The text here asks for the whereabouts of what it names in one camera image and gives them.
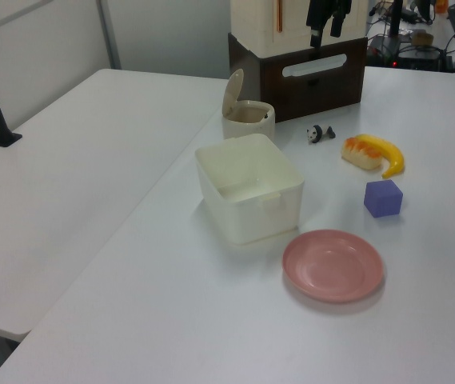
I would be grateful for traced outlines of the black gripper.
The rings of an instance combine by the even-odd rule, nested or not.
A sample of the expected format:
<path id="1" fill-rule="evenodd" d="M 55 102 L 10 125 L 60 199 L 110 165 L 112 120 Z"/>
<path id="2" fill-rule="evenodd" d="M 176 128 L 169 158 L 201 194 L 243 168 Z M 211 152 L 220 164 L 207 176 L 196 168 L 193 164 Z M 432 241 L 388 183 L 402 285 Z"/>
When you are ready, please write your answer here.
<path id="1" fill-rule="evenodd" d="M 351 11 L 351 0 L 310 0 L 306 25 L 311 26 L 310 46 L 320 47 L 324 26 L 333 18 L 330 35 L 340 37 L 347 14 Z"/>

